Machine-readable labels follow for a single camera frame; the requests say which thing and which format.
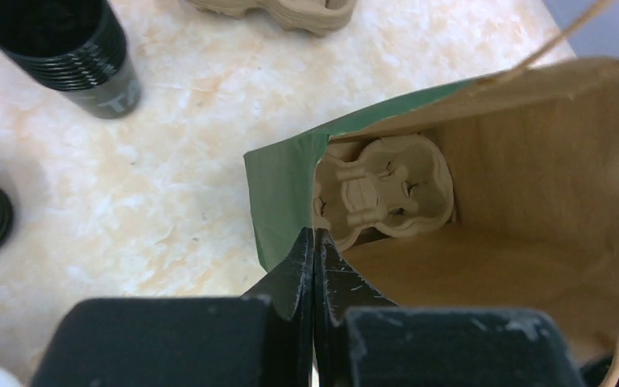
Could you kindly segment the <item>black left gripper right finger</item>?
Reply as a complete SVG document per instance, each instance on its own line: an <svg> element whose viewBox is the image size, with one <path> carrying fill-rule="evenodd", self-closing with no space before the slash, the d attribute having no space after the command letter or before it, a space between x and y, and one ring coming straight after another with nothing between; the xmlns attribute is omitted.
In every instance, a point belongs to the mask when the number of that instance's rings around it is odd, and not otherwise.
<svg viewBox="0 0 619 387"><path fill-rule="evenodd" d="M582 386L562 335L525 309L399 306L315 232L314 346L322 386Z"/></svg>

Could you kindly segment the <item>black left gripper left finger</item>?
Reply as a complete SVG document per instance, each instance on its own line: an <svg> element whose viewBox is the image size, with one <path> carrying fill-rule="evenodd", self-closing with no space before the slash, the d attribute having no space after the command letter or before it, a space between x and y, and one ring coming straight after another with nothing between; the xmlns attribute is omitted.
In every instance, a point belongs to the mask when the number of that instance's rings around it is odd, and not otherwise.
<svg viewBox="0 0 619 387"><path fill-rule="evenodd" d="M34 386L308 386L314 233L247 292L92 298L61 320Z"/></svg>

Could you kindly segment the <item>cardboard cup carrier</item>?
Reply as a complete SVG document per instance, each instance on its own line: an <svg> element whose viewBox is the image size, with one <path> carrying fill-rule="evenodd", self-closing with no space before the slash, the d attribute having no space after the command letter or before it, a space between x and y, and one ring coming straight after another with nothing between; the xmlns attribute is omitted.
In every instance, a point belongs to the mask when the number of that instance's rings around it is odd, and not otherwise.
<svg viewBox="0 0 619 387"><path fill-rule="evenodd" d="M243 18L251 10L267 11L285 31L303 30L323 37L344 28L356 0L191 0L197 10Z"/></svg>
<svg viewBox="0 0 619 387"><path fill-rule="evenodd" d="M313 225L340 251L370 228L392 238L436 231L453 211L446 160L423 135L376 139L352 161L325 154L315 170Z"/></svg>

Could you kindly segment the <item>green brown paper bag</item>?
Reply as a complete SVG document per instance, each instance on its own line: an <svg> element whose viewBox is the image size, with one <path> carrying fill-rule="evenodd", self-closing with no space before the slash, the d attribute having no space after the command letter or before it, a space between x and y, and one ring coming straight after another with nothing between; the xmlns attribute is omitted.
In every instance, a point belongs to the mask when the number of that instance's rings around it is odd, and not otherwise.
<svg viewBox="0 0 619 387"><path fill-rule="evenodd" d="M562 335L582 386L619 386L619 58L585 57L420 90L244 157L255 242L273 270L314 233L314 174L372 141L423 135L451 173L436 231L370 228L340 251L399 306L536 310Z"/></svg>

